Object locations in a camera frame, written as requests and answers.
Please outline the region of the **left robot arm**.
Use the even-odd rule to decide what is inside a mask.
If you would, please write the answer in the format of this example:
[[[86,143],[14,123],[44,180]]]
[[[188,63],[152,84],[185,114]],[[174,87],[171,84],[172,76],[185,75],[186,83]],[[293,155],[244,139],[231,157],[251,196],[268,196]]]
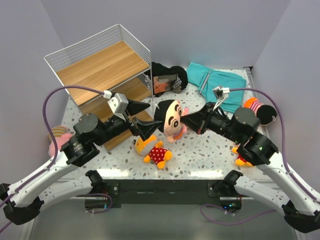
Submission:
[[[91,195],[99,196],[104,190],[103,179],[96,170],[89,170],[84,176],[65,183],[57,180],[84,166],[104,145],[125,131],[143,140],[149,138],[162,123],[142,121],[136,114],[147,109],[150,104],[126,99],[117,94],[108,100],[113,113],[108,121],[101,121],[95,114],[80,117],[73,129],[75,134],[62,145],[58,153],[24,179],[0,185],[0,198],[5,217],[15,225],[23,225],[54,204],[69,198]]]

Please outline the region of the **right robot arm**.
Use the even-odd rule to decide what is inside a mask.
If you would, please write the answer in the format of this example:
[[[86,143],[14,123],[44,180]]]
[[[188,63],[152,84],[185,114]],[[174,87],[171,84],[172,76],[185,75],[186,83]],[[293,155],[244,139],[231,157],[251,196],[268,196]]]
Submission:
[[[278,212],[284,220],[301,233],[320,228],[320,194],[285,165],[277,146],[257,131],[260,120],[249,108],[239,107],[232,118],[219,113],[213,103],[207,103],[197,112],[181,117],[181,122],[197,134],[211,130],[236,143],[237,153],[265,173],[278,190],[232,170],[212,188],[223,195],[237,194],[251,197]]]

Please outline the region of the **large black-haired boy plush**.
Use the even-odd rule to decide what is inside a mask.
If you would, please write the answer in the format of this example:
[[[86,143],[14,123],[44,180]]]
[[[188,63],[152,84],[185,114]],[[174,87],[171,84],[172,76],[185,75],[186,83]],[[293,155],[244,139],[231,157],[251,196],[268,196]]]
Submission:
[[[187,132],[187,127],[181,122],[181,117],[188,113],[189,108],[181,107],[178,100],[163,100],[157,104],[153,119],[162,122],[162,126],[158,129],[165,135],[166,140],[173,144]]]

